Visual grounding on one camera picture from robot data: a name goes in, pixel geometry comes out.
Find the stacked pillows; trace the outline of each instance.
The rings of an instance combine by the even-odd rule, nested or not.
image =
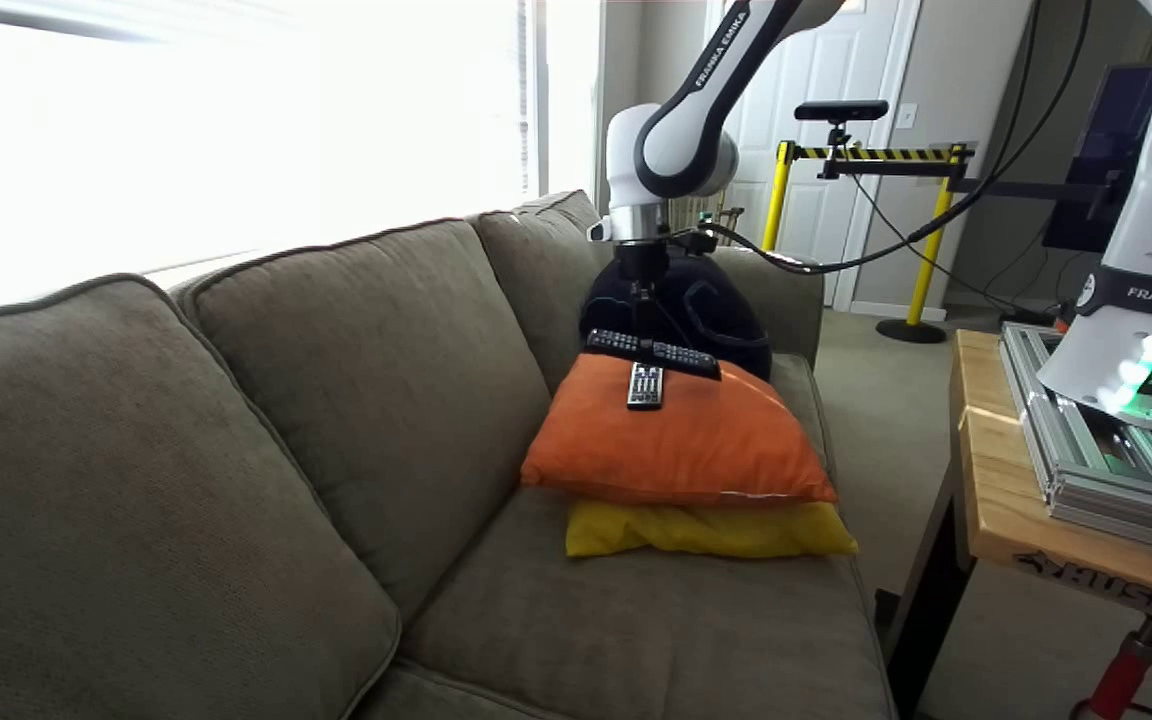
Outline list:
[[[570,557],[634,547],[738,561],[853,557],[801,422],[761,376],[663,376],[663,405],[623,409],[623,355],[582,351],[530,447],[523,484],[574,498]]]

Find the black cloth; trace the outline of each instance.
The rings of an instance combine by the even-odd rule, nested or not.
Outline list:
[[[763,381],[774,372],[770,333],[738,283],[674,245],[617,253],[582,308],[582,336],[594,328],[701,347]]]

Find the couch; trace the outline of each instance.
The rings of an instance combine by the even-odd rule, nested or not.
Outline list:
[[[594,220],[563,191],[0,308],[0,716],[894,716],[857,561],[563,561],[520,489]],[[716,262],[828,458],[822,281]]]

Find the couch armrest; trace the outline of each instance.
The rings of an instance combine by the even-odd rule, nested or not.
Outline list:
[[[711,262],[730,274],[741,298],[761,316],[774,351],[796,351],[816,364],[822,316],[826,316],[826,276],[782,274],[770,262],[721,250]]]

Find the window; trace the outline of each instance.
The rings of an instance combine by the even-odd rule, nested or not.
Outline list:
[[[0,302],[540,191],[520,8],[0,0]]]

